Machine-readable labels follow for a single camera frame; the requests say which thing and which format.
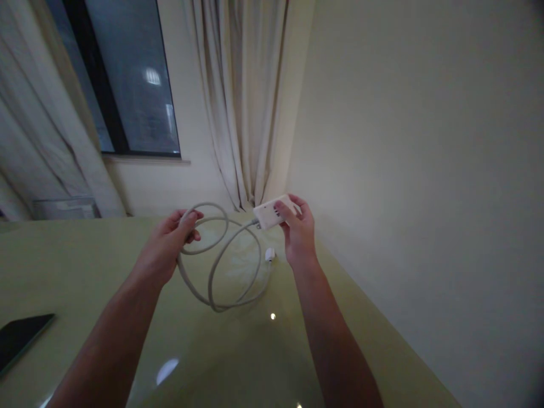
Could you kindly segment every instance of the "forearm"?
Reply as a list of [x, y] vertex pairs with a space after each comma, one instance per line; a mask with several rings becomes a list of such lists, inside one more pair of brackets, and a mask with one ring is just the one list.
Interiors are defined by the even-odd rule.
[[293, 272], [326, 405], [383, 406], [372, 372], [317, 259], [294, 265]]
[[48, 407], [124, 407], [160, 294], [130, 276], [112, 297]]

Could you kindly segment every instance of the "air conditioner unit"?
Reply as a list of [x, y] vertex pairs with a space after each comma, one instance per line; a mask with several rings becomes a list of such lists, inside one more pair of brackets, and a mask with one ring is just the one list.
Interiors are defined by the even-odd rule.
[[94, 198], [78, 197], [61, 200], [35, 200], [34, 218], [45, 219], [92, 219], [100, 218]]

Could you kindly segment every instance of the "table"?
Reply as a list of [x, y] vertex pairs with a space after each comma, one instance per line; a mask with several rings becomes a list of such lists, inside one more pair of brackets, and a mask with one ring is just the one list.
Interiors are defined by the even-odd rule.
[[[250, 215], [232, 218], [245, 222]], [[0, 224], [0, 325], [57, 314], [51, 327], [0, 379], [0, 406], [45, 406], [158, 221]], [[203, 241], [192, 247], [211, 242], [221, 228], [220, 221], [204, 224]], [[273, 247], [278, 255], [263, 298], [217, 314], [193, 297], [176, 270], [160, 295], [128, 407], [324, 405], [282, 231], [275, 227], [256, 234], [263, 251]], [[218, 246], [184, 258], [202, 293]], [[214, 280], [216, 301], [233, 300], [241, 291], [256, 261], [255, 247], [244, 233], [227, 250]], [[317, 253], [385, 406], [459, 406], [319, 242]]]

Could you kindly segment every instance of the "charging cable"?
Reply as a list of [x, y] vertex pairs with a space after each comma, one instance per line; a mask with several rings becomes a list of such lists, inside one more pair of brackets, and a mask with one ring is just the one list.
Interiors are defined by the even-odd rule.
[[[206, 223], [208, 221], [224, 220], [225, 221], [225, 229], [224, 229], [223, 233], [221, 234], [221, 236], [214, 243], [208, 245], [207, 247], [205, 247], [203, 249], [199, 249], [199, 250], [195, 250], [195, 251], [188, 251], [188, 250], [182, 249], [181, 253], [177, 256], [177, 266], [180, 269], [181, 277], [183, 278], [183, 280], [185, 281], [185, 284], [189, 287], [189, 289], [191, 290], [193, 295], [198, 300], [200, 300], [202, 303], [210, 306], [213, 309], [214, 312], [219, 313], [219, 312], [224, 312], [226, 310], [229, 310], [229, 309], [231, 309], [233, 307], [248, 304], [248, 303], [253, 302], [254, 300], [258, 299], [265, 292], [266, 286], [268, 285], [268, 279], [270, 278], [272, 262], [271, 261], [268, 262], [268, 271], [266, 273], [265, 282], [264, 282], [263, 287], [260, 290], [260, 292], [258, 294], [256, 294], [255, 296], [249, 298], [249, 299], [244, 299], [245, 295], [249, 292], [249, 290], [252, 288], [253, 284], [255, 283], [255, 279], [257, 279], [257, 275], [258, 275], [259, 269], [261, 267], [261, 243], [259, 242], [259, 239], [257, 238], [257, 236], [253, 233], [253, 231], [251, 231], [249, 229], [249, 227], [251, 227], [253, 225], [258, 225], [259, 221], [257, 219], [254, 219], [254, 220], [242, 225], [237, 221], [229, 219], [227, 213], [225, 212], [225, 210], [221, 206], [219, 206], [219, 205], [217, 205], [215, 203], [212, 203], [212, 202], [203, 202], [203, 203], [196, 204], [195, 206], [188, 209], [185, 212], [185, 214], [183, 215], [183, 217], [181, 217], [180, 223], [182, 223], [189, 216], [189, 214], [193, 210], [195, 210], [195, 209], [197, 209], [199, 207], [204, 207], [204, 206], [211, 206], [211, 207], [217, 208], [219, 211], [221, 211], [222, 216], [212, 216], [212, 217], [203, 218], [201, 220], [198, 220], [194, 227], [196, 228], [199, 225], [204, 224], [204, 223]], [[213, 263], [213, 265], [211, 267], [211, 270], [210, 270], [210, 275], [208, 276], [208, 297], [206, 298], [206, 297], [202, 296], [196, 290], [196, 288], [193, 286], [192, 282], [190, 281], [189, 277], [187, 276], [187, 271], [185, 270], [185, 268], [183, 266], [181, 255], [182, 254], [184, 254], [184, 255], [197, 255], [197, 254], [201, 254], [203, 252], [206, 252], [207, 250], [210, 250], [211, 248], [213, 248], [214, 246], [219, 244], [219, 242], [225, 237], [225, 235], [227, 234], [228, 224], [229, 223], [236, 224], [236, 225], [240, 226], [240, 228], [227, 240], [227, 242], [225, 243], [225, 245], [223, 246], [223, 248], [221, 249], [221, 251], [219, 252], [217, 257], [215, 258], [215, 261], [214, 261], [214, 263]], [[242, 232], [242, 231], [249, 232], [253, 236], [253, 238], [255, 238], [255, 241], [257, 242], [258, 254], [259, 254], [257, 267], [255, 268], [255, 272], [253, 274], [253, 278], [251, 279], [251, 282], [250, 282], [249, 286], [242, 292], [242, 294], [238, 297], [238, 299], [234, 303], [231, 303], [231, 304], [219, 304], [219, 303], [216, 303], [214, 301], [214, 295], [213, 295], [213, 283], [214, 283], [215, 270], [217, 269], [217, 265], [218, 265], [219, 261], [221, 260], [221, 257], [223, 256], [223, 254], [227, 250], [227, 247], [230, 245], [232, 240], [236, 236], [238, 236], [238, 234], [240, 232]]]

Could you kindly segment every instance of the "left hand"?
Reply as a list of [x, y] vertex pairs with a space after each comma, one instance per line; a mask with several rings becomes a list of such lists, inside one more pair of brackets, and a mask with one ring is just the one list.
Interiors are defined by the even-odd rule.
[[129, 279], [143, 280], [162, 288], [171, 278], [176, 268], [176, 258], [185, 244], [200, 241], [194, 228], [197, 220], [204, 214], [194, 210], [180, 224], [186, 210], [176, 210], [155, 227], [143, 247]]

